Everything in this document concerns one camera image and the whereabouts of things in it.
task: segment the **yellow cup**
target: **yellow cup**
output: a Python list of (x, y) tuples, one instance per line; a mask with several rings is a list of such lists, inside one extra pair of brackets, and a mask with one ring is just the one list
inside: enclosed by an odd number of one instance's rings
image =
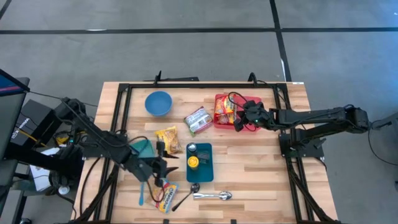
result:
[(188, 166), (189, 168), (196, 170), (199, 166), (199, 159), (196, 156), (191, 156), (188, 158)]

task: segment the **blue spoon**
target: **blue spoon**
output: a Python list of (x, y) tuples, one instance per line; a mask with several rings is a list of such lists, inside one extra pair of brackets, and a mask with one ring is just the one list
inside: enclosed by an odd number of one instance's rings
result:
[(141, 182), (141, 192), (140, 192), (140, 196), (139, 196), (139, 205), (142, 206), (144, 204), (144, 183), (145, 182)]

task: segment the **blue bowl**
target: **blue bowl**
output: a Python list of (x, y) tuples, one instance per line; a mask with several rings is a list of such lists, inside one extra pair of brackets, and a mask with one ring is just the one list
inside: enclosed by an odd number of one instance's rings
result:
[(145, 109), (154, 116), (164, 116), (172, 108), (172, 97), (165, 91), (155, 91), (145, 100)]

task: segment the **yellow lid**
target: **yellow lid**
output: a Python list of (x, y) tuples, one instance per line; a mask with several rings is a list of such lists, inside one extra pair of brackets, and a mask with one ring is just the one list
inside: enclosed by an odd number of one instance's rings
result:
[(188, 166), (191, 168), (196, 168), (199, 166), (199, 159), (196, 156), (191, 156), (188, 158)]

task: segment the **white paper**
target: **white paper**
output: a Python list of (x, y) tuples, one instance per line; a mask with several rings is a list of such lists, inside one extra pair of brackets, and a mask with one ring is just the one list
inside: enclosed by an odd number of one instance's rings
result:
[[(59, 148), (55, 147), (55, 148), (47, 149), (47, 150), (43, 151), (42, 154), (45, 154), (47, 156), (54, 155), (59, 150), (60, 150)], [(50, 181), (49, 181), (50, 171), (49, 170), (30, 165), (30, 171), (32, 172), (37, 191), (42, 191), (42, 190), (50, 187)]]

